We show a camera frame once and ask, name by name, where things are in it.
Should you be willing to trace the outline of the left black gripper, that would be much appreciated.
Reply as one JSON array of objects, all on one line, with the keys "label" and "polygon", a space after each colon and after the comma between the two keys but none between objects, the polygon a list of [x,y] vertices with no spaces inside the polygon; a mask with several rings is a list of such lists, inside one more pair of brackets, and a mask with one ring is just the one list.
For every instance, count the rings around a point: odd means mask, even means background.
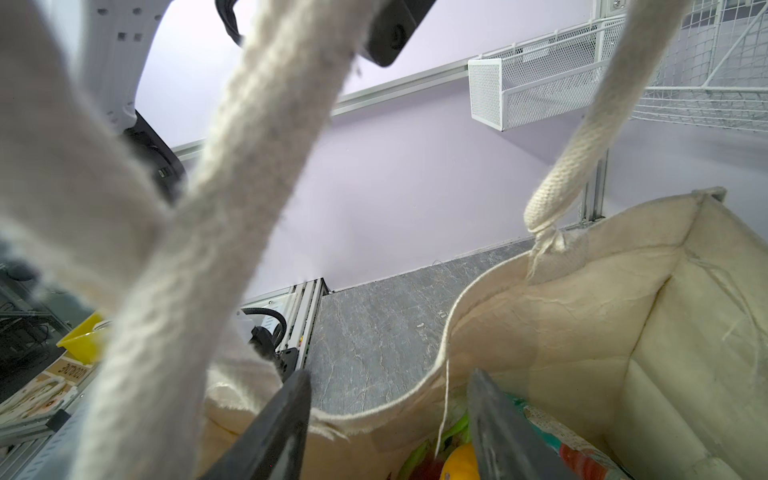
[{"label": "left black gripper", "polygon": [[246,28],[234,1],[214,3],[229,37],[261,57],[301,61],[361,55],[392,65],[434,5],[432,1],[261,1]]}]

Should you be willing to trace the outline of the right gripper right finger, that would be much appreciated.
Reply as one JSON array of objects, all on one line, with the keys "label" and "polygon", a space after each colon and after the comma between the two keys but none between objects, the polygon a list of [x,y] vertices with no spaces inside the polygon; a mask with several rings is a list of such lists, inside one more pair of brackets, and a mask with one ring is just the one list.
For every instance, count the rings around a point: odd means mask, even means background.
[{"label": "right gripper right finger", "polygon": [[482,479],[576,477],[487,372],[472,372],[467,394],[470,432]]}]

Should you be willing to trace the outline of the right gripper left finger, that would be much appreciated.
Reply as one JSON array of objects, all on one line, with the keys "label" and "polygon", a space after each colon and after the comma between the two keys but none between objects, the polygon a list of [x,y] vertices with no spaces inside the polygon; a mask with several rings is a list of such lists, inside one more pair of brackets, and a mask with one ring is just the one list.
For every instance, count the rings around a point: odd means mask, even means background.
[{"label": "right gripper left finger", "polygon": [[198,472],[202,479],[298,479],[307,440],[312,389],[293,373],[260,412],[230,386],[209,389]]}]

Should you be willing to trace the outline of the yellow brown mango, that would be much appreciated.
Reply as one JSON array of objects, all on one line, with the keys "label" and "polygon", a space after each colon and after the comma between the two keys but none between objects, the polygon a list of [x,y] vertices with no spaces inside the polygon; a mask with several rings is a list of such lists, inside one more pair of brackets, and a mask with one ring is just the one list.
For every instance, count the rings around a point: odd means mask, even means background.
[{"label": "yellow brown mango", "polygon": [[471,443],[456,448],[445,461],[441,480],[479,480],[478,461]]}]

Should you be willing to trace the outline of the teal snack bag top shelf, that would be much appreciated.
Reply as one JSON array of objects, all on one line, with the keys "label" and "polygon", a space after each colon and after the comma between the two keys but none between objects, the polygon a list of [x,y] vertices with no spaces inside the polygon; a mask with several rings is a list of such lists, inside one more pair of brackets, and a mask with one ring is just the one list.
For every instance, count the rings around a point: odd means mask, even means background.
[{"label": "teal snack bag top shelf", "polygon": [[573,430],[527,400],[507,394],[506,397],[526,418],[544,443],[563,460],[579,479],[631,479],[631,476],[608,455]]}]

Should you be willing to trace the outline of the pink dragon fruit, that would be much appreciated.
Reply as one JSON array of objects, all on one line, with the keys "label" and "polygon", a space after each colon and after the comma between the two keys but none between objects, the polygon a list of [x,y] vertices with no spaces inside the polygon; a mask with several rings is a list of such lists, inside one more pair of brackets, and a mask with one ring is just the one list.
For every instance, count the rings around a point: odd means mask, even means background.
[{"label": "pink dragon fruit", "polygon": [[469,413],[465,413],[438,440],[426,440],[415,448],[400,467],[396,479],[440,479],[450,455],[470,442]]}]

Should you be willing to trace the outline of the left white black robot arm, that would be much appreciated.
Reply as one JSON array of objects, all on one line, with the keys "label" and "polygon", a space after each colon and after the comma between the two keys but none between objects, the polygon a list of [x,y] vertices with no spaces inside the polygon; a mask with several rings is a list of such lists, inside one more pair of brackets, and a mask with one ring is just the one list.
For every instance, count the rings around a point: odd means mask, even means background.
[{"label": "left white black robot arm", "polygon": [[[394,63],[434,0],[386,1],[370,28],[363,57]],[[108,123],[151,171],[161,196],[173,202],[186,172],[168,145],[137,112],[138,86],[168,1],[81,1],[80,36],[72,71]]]}]

